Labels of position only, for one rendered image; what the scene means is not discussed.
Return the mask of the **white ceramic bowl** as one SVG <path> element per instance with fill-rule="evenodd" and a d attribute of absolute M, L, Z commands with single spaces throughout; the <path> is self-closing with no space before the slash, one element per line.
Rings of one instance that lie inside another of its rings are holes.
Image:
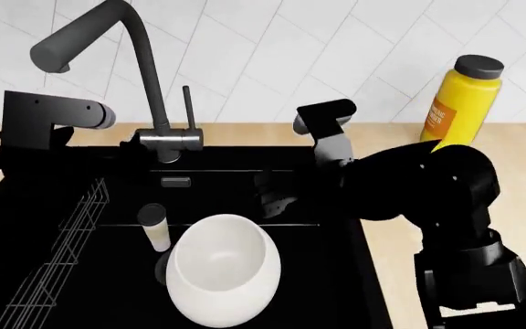
<path fill-rule="evenodd" d="M 248 218 L 219 214 L 184 232 L 164 278 L 184 317 L 209 328 L 229 328 L 263 312 L 280 276 L 279 251 L 269 234 Z"/>

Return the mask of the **dark grey kitchen faucet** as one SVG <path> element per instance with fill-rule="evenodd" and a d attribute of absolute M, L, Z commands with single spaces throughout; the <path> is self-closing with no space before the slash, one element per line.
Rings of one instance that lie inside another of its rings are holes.
<path fill-rule="evenodd" d="M 191 131 L 171 127 L 144 23 L 136 10 L 123 0 L 105 0 L 93 7 L 36 43 L 30 49 L 30 58 L 37 68 L 46 73 L 64 73 L 69 70 L 72 59 L 117 23 L 124 25 L 131 38 L 153 119 L 152 129 L 135 131 L 141 144 L 156 152 L 157 160 L 163 164 L 177 161 L 184 151 L 203 150 L 204 134 L 201 128 Z"/>

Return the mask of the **black kitchen sink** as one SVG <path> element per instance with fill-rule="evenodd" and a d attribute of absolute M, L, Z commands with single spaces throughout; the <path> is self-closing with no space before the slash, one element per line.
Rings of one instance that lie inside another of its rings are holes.
<path fill-rule="evenodd" d="M 141 207 L 165 207 L 179 239 L 201 218 L 250 218 L 276 243 L 281 278 L 268 307 L 234 329 L 390 329 L 384 297 L 358 221 L 312 217 L 295 205 L 262 217 L 254 175 L 293 177 L 312 166 L 304 147 L 206 147 L 172 164 L 120 153 L 104 172 L 5 174 L 0 182 L 0 316 L 29 272 L 52 256 L 58 224 L 93 180 L 110 202 L 97 222 L 42 329 L 205 329 L 178 312 L 154 278 L 161 254 L 136 220 Z M 190 177 L 164 188 L 161 177 Z"/>

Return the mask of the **small cream bottle dark cap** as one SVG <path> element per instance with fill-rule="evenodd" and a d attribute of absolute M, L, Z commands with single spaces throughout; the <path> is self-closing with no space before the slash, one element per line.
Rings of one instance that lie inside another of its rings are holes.
<path fill-rule="evenodd" d="M 165 207 L 157 203 L 144 205 L 136 218 L 155 251 L 163 252 L 171 248 Z"/>

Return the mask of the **round dark sink drain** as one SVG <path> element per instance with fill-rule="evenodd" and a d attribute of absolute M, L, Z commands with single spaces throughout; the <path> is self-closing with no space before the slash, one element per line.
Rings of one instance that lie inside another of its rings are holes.
<path fill-rule="evenodd" d="M 170 258 L 171 251 L 167 250 L 165 251 L 159 259 L 156 261 L 154 265 L 154 278 L 156 281 L 158 281 L 159 284 L 162 286 L 166 285 L 166 269 L 168 265 L 168 260 Z"/>

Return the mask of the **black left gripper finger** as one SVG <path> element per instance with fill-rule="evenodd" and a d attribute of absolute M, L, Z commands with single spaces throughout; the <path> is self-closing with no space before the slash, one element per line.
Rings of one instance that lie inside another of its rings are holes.
<path fill-rule="evenodd" d="M 129 141 L 119 144 L 120 153 L 142 153 L 142 144 L 138 136 L 133 136 Z"/>

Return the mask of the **yellow bottle with grey cap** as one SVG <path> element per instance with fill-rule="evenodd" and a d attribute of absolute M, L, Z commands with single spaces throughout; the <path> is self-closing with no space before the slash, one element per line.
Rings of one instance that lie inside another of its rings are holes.
<path fill-rule="evenodd" d="M 471 144 L 497 98 L 503 70 L 503 63 L 492 57 L 458 57 L 431 103 L 420 141 L 436 141 L 433 150 Z"/>

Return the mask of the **thin dark faucet lever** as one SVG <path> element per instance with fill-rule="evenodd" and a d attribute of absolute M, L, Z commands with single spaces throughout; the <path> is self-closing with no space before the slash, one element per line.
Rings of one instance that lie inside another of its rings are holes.
<path fill-rule="evenodd" d="M 192 104 L 190 87 L 188 87 L 187 85 L 184 85 L 182 87 L 182 90 L 183 90 L 183 96 L 184 96 L 184 106 L 186 110 L 186 117 L 188 121 L 188 129 L 191 131 L 195 131 L 197 128 L 195 124 L 194 106 Z"/>

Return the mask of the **grey sink overflow plate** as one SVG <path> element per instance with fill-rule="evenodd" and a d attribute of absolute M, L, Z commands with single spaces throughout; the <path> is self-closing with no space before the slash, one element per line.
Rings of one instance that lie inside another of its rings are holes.
<path fill-rule="evenodd" d="M 164 188 L 188 188 L 192 180 L 190 177 L 161 177 L 160 184 Z"/>

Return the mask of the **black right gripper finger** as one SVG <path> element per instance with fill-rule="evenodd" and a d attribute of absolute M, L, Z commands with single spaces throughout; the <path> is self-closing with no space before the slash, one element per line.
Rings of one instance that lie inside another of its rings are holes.
<path fill-rule="evenodd" d="M 272 197 L 275 189 L 272 184 L 271 170 L 263 170 L 254 175 L 254 186 L 257 190 L 257 195 L 261 197 Z"/>
<path fill-rule="evenodd" d="M 273 218 L 280 215 L 293 202 L 293 196 L 263 195 L 261 197 L 262 217 Z"/>

